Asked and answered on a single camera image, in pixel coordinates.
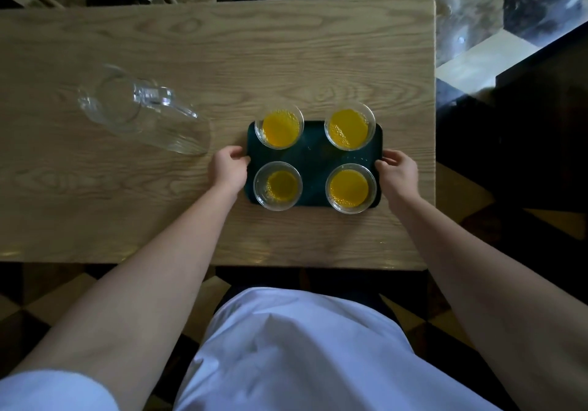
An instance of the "white t-shirt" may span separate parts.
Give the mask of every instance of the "white t-shirt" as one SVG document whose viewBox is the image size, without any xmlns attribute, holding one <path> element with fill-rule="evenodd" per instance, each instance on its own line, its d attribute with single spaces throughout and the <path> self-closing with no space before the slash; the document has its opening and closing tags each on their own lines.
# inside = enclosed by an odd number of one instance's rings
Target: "white t-shirt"
<svg viewBox="0 0 588 411">
<path fill-rule="evenodd" d="M 0 410 L 118 409 L 76 373 L 0 382 Z M 412 351 L 371 308 L 300 290 L 252 288 L 215 314 L 182 382 L 178 411 L 497 410 Z"/>
</svg>

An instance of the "person's left arm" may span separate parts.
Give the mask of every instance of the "person's left arm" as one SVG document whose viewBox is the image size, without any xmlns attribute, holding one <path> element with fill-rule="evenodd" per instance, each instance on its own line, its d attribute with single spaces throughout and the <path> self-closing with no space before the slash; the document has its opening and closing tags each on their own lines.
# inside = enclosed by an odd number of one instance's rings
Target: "person's left arm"
<svg viewBox="0 0 588 411">
<path fill-rule="evenodd" d="M 58 369 L 104 385 L 122 410 L 142 409 L 186 324 L 227 214 L 247 178 L 241 147 L 220 150 L 212 187 L 127 262 L 97 282 L 15 372 Z"/>
</svg>

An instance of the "hand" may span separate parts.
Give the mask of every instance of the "hand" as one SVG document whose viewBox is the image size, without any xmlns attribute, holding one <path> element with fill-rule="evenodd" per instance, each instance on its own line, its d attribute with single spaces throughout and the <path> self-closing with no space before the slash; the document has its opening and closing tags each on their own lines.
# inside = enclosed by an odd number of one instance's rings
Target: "hand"
<svg viewBox="0 0 588 411">
<path fill-rule="evenodd" d="M 208 165 L 208 180 L 212 187 L 227 189 L 232 195 L 245 186 L 249 156 L 243 156 L 243 147 L 232 145 L 217 151 Z"/>
<path fill-rule="evenodd" d="M 386 196 L 390 210 L 402 199 L 419 197 L 419 170 L 416 162 L 402 151 L 385 149 L 381 161 L 376 161 L 380 174 L 380 187 Z"/>
</svg>

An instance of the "cup rim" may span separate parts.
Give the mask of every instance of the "cup rim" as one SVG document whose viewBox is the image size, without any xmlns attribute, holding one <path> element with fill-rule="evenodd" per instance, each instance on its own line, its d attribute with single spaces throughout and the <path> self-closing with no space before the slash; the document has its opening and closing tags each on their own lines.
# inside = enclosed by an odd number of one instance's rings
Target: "cup rim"
<svg viewBox="0 0 588 411">
<path fill-rule="evenodd" d="M 294 141 L 291 144 L 289 144 L 287 147 L 275 147 L 275 146 L 269 144 L 261 136 L 263 119 L 266 117 L 267 113 L 270 113 L 270 112 L 273 112 L 276 110 L 290 111 L 294 114 L 294 116 L 296 118 L 298 118 L 298 124 L 300 125 L 300 128 L 298 130 L 298 136 L 296 136 L 296 139 L 294 139 Z M 297 105 L 295 105 L 294 103 L 277 103 L 276 105 L 266 106 L 264 108 L 263 112 L 264 112 L 263 119 L 255 120 L 255 123 L 254 123 L 255 135 L 257 136 L 258 140 L 263 145 L 265 145 L 266 147 L 271 148 L 271 149 L 287 149 L 287 148 L 293 147 L 298 142 L 298 140 L 300 140 L 300 137 L 302 137 L 302 133 L 304 132 L 304 115 L 302 114 L 302 110 Z"/>
<path fill-rule="evenodd" d="M 373 189 L 371 190 L 371 193 L 368 193 L 367 198 L 359 205 L 359 206 L 363 205 L 363 208 L 361 210 L 345 211 L 344 208 L 346 208 L 346 207 L 340 206 L 331 198 L 331 195 L 329 192 L 329 185 L 330 185 L 333 177 L 343 170 L 356 170 L 356 171 L 358 171 L 366 179 L 369 179 L 367 181 L 367 185 L 369 187 L 370 187 L 370 185 L 373 187 Z M 371 173 L 371 171 L 369 169 L 367 169 L 363 165 L 360 165 L 359 163 L 344 163 L 342 165 L 339 165 L 337 168 L 335 168 L 333 171 L 331 171 L 331 173 L 329 174 L 329 177 L 327 178 L 327 182 L 325 184 L 325 195 L 327 196 L 327 200 L 329 201 L 329 204 L 331 205 L 331 207 L 333 207 L 338 212 L 346 214 L 346 215 L 356 215 L 358 213 L 362 213 L 365 210 L 367 210 L 371 206 L 371 204 L 373 204 L 373 201 L 376 199 L 377 192 L 378 192 L 378 183 L 376 181 L 376 177 Z"/>
<path fill-rule="evenodd" d="M 296 195 L 296 197 L 294 197 L 293 200 L 291 200 L 288 204 L 283 204 L 283 206 L 281 207 L 272 207 L 270 204 L 266 203 L 257 193 L 256 190 L 256 185 L 257 185 L 257 181 L 258 181 L 258 177 L 259 174 L 261 173 L 262 170 L 265 170 L 267 167 L 269 166 L 281 166 L 281 167 L 285 167 L 288 170 L 291 171 L 291 173 L 296 177 L 296 180 L 298 181 L 299 187 L 298 187 L 298 193 Z M 283 161 L 272 161 L 272 162 L 268 162 L 265 165 L 263 165 L 256 173 L 254 176 L 254 183 L 253 183 L 253 190 L 254 190 L 254 196 L 255 199 L 259 202 L 259 204 L 266 208 L 267 210 L 270 211 L 285 211 L 288 210 L 292 207 L 294 207 L 296 205 L 296 203 L 298 202 L 298 200 L 300 200 L 300 197 L 302 196 L 302 190 L 303 190 L 303 182 L 302 182 L 302 176 L 300 176 L 300 172 L 296 169 L 296 167 L 294 167 L 293 165 L 291 165 L 288 162 L 283 162 Z"/>
<path fill-rule="evenodd" d="M 339 145 L 337 145 L 334 142 L 333 139 L 331 139 L 331 136 L 329 135 L 329 122 L 330 122 L 331 118 L 333 117 L 335 112 L 339 112 L 340 110 L 344 110 L 344 109 L 355 110 L 355 111 L 359 112 L 360 114 L 362 114 L 364 117 L 366 117 L 367 137 L 365 138 L 365 140 L 362 142 L 362 144 L 359 147 L 356 147 L 356 148 L 340 147 Z M 371 141 L 371 139 L 373 139 L 373 136 L 376 133 L 376 125 L 377 125 L 376 116 L 374 115 L 373 111 L 371 110 L 371 108 L 369 106 L 367 106 L 366 104 L 361 103 L 361 102 L 350 100 L 350 101 L 338 104 L 333 109 L 331 114 L 325 119 L 325 135 L 327 136 L 327 139 L 334 147 L 339 148 L 342 151 L 357 151 L 358 149 L 362 149 L 363 147 L 365 147 Z"/>
</svg>

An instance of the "glass pitcher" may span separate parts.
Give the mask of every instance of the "glass pitcher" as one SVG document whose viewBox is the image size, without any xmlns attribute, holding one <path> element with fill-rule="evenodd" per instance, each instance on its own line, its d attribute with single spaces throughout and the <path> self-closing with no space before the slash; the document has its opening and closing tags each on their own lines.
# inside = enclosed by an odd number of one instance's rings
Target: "glass pitcher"
<svg viewBox="0 0 588 411">
<path fill-rule="evenodd" d="M 104 64 L 84 76 L 79 104 L 112 133 L 183 154 L 206 154 L 210 120 L 179 102 L 172 89 Z"/>
</svg>

